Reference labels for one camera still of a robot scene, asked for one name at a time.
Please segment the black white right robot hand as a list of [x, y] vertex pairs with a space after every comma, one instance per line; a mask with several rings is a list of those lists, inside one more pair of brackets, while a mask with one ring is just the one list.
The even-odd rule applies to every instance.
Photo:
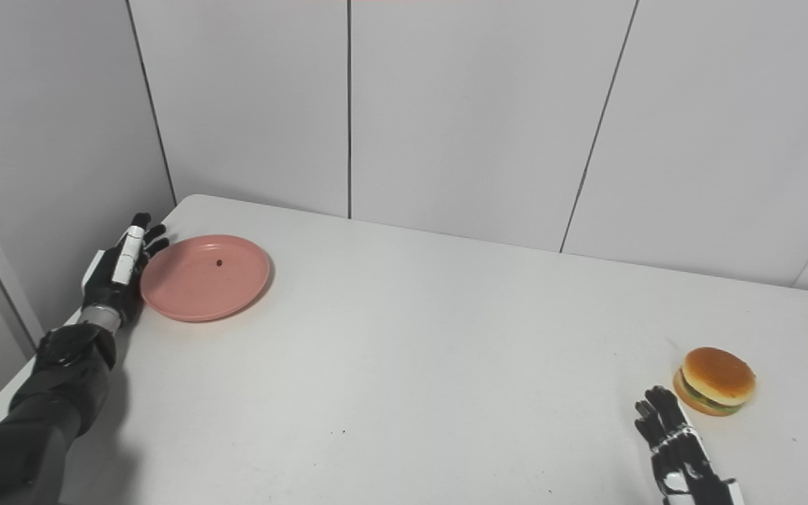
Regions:
[[664, 504], [743, 504], [737, 480], [721, 479], [678, 397], [664, 386], [635, 403], [634, 426], [650, 451], [654, 482]]

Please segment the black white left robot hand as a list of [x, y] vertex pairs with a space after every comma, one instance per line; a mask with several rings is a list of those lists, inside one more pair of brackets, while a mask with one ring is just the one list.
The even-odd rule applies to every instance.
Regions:
[[94, 257], [83, 280], [80, 323], [115, 333], [137, 318], [143, 304], [141, 275], [153, 256], [170, 245], [166, 225], [152, 227], [152, 220], [149, 213], [136, 214], [118, 243]]

